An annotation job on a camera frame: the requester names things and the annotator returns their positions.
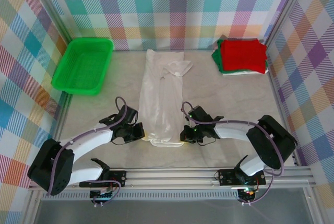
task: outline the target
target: white cloth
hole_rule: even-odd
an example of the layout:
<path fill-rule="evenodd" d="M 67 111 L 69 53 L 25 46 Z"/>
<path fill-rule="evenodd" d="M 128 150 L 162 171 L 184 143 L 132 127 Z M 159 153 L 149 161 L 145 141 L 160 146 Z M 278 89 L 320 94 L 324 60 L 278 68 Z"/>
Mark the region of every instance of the white cloth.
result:
<path fill-rule="evenodd" d="M 158 147 L 180 147 L 184 116 L 182 76 L 192 67 L 183 52 L 147 50 L 139 98 L 138 121 L 143 123 L 144 140 Z"/>

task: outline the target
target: metal grate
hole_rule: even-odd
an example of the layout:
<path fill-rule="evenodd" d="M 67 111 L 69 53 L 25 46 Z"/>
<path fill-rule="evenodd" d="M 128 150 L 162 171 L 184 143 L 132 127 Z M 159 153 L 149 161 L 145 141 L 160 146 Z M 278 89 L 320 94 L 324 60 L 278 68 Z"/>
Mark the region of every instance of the metal grate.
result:
<path fill-rule="evenodd" d="M 88 200 L 88 190 L 69 190 L 55 196 L 43 194 L 42 201 L 70 201 Z M 238 199 L 237 190 L 215 189 L 215 190 L 122 190 L 115 199 L 118 200 L 205 200 L 205 199 Z"/>

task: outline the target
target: red cloth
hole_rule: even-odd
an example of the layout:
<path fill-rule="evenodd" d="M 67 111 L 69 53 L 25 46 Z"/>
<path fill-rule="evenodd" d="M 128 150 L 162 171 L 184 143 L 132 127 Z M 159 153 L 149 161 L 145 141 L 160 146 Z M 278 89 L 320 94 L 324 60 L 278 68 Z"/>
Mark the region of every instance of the red cloth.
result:
<path fill-rule="evenodd" d="M 252 70 L 266 72 L 266 50 L 258 40 L 229 41 L 221 44 L 221 56 L 225 71 Z"/>

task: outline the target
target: plaid backdrop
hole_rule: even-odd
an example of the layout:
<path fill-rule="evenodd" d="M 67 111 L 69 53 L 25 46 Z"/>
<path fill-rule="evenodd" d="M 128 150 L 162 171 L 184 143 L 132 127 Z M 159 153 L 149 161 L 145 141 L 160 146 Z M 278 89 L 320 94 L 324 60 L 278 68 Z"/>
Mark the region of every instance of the plaid backdrop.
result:
<path fill-rule="evenodd" d="M 334 223 L 334 0 L 298 0 L 269 54 L 299 156 Z"/>
<path fill-rule="evenodd" d="M 116 50 L 207 49 L 222 35 L 265 39 L 286 0 L 53 0 L 69 33 Z"/>
<path fill-rule="evenodd" d="M 62 93 L 51 87 L 66 48 L 40 0 L 0 0 L 0 223 L 18 223 L 27 171 L 53 133 Z"/>

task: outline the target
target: green plastic basket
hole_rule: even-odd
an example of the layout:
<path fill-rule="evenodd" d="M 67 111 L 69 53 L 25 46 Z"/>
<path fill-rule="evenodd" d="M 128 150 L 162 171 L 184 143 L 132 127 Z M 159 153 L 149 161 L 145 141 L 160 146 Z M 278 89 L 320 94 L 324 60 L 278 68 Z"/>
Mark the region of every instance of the green plastic basket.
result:
<path fill-rule="evenodd" d="M 113 48 L 109 39 L 73 40 L 52 78 L 52 86 L 72 95 L 97 95 L 102 89 Z"/>
<path fill-rule="evenodd" d="M 222 74 L 231 74 L 231 73 L 239 73 L 239 72 L 243 72 L 243 71 L 249 71 L 246 69 L 240 69 L 240 70 L 234 70 L 234 71 L 225 71 L 224 67 L 223 67 L 223 59 L 221 56 L 221 43 L 223 43 L 224 40 L 218 40 L 217 41 L 217 45 L 218 45 L 218 49 L 216 49 L 213 54 L 212 54 L 212 58 L 214 60 L 214 62 L 216 63 L 216 65 L 218 66 L 219 71 Z"/>

